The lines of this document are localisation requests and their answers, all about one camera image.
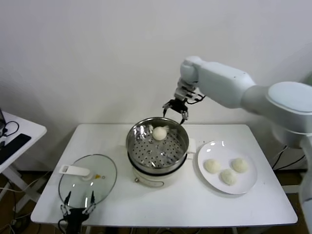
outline black cable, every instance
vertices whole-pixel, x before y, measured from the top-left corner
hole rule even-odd
[[[277,170],[281,170],[281,169],[284,169],[285,167],[292,166],[292,165],[294,165],[295,163],[297,163],[297,162],[301,161],[301,160],[302,160],[305,156],[306,156],[306,155],[303,155],[303,156],[302,156],[300,159],[298,159],[297,161],[292,162],[292,163],[290,163],[290,164],[288,164],[288,165],[286,165],[286,166],[284,166],[284,167],[280,167],[280,168],[276,169],[275,171],[277,171]]]
[[[277,158],[275,164],[272,166],[272,169],[274,169],[274,167],[277,165],[277,163],[278,163],[279,160],[281,159],[282,154],[285,152],[286,148],[287,148],[287,145],[285,145],[284,148],[283,148],[283,150],[282,150],[282,152],[279,153],[279,156],[278,156],[278,158]]]
[[[65,219],[62,218],[62,219],[60,219],[60,220],[58,221],[58,229],[60,230],[61,233],[66,234],[66,233],[64,232],[64,230],[62,229],[62,227],[60,226],[60,223],[61,223],[62,221],[65,221]]]
[[[37,231],[37,234],[39,234],[39,232],[40,232],[40,229],[41,229],[41,224],[39,224],[39,227],[38,227],[38,231]]]
[[[6,126],[8,126],[9,123],[15,123],[15,124],[17,125],[17,128],[16,128],[16,130],[15,130],[14,132],[12,132],[12,133],[10,133],[9,135],[7,135],[6,132],[7,132],[8,130],[7,130]],[[3,128],[3,132],[2,132],[1,137],[2,137],[2,136],[8,137],[8,136],[10,136],[10,135],[13,135],[13,134],[16,133],[19,129],[20,129],[19,123],[17,123],[16,121],[9,121],[9,122],[7,122],[7,123],[5,124],[5,126],[4,126],[4,128]]]
[[[10,184],[10,187],[12,189],[14,189],[12,183],[10,180],[8,180],[8,183]],[[19,218],[19,217],[16,217],[17,213],[16,213],[16,192],[13,191],[13,198],[14,198],[14,210],[13,210],[13,220],[14,221],[14,224],[12,224],[12,222],[10,223],[10,226],[9,224],[7,225],[7,227],[5,227],[3,230],[0,231],[0,234],[3,233],[5,230],[7,230],[9,228],[9,233],[12,233],[12,230],[16,233],[16,234],[19,234],[19,233],[22,233],[30,224],[30,214],[27,215],[27,216],[24,216],[24,215],[20,215],[19,217],[22,217],[22,218]]]
[[[206,97],[206,96],[203,96],[203,95],[200,95],[200,94],[198,94],[198,96],[200,96],[200,99],[195,98],[195,102],[189,102],[189,101],[186,101],[186,102],[187,102],[187,104],[189,104],[189,105],[193,105],[193,104],[199,103],[200,101],[202,101],[202,100]]]

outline black device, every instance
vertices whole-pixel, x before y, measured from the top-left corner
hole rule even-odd
[[[5,124],[6,124],[6,122],[5,122],[2,110],[0,109],[0,129],[4,128]]]
[[[0,165],[3,164],[10,156],[12,156],[30,139],[30,136],[21,133],[16,138],[11,140],[8,144],[3,146],[0,150]]]
[[[92,191],[90,205],[86,208],[71,208],[69,209],[69,198],[72,192],[70,191],[61,204],[60,209],[63,213],[63,218],[58,221],[58,229],[64,234],[79,234],[81,233],[82,222],[89,218],[90,213],[96,208],[96,199],[94,197],[94,191]],[[62,221],[67,222],[66,232],[61,228],[60,223]]]

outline steamed bun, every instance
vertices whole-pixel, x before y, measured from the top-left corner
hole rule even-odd
[[[208,159],[205,161],[205,168],[211,174],[215,174],[220,171],[221,164],[215,159]]]
[[[155,140],[163,140],[167,136],[167,129],[164,127],[156,127],[154,128],[152,135]]]
[[[224,183],[230,186],[236,184],[237,181],[236,175],[232,169],[226,169],[221,172],[221,179]]]
[[[244,173],[248,171],[248,163],[246,162],[246,160],[242,158],[234,159],[232,162],[232,167],[235,171],[239,173]]]

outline white wall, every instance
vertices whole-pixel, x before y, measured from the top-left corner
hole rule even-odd
[[[19,167],[52,168],[79,123],[161,115],[189,55],[261,85],[303,79],[311,8],[310,0],[1,1],[0,107],[48,129]],[[247,123],[267,157],[282,148],[262,118],[209,99],[190,107],[189,122]]]

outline white plate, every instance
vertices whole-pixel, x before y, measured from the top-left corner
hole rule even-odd
[[[245,173],[237,173],[233,170],[237,176],[237,182],[235,185],[229,186],[221,180],[220,173],[228,168],[233,169],[231,162],[238,157],[247,161],[249,169]],[[216,159],[221,164],[220,172],[211,174],[205,169],[204,163],[210,158]],[[257,168],[252,159],[240,153],[225,141],[211,141],[203,145],[198,153],[197,162],[199,170],[204,178],[215,188],[228,194],[244,194],[248,192],[257,181]]]

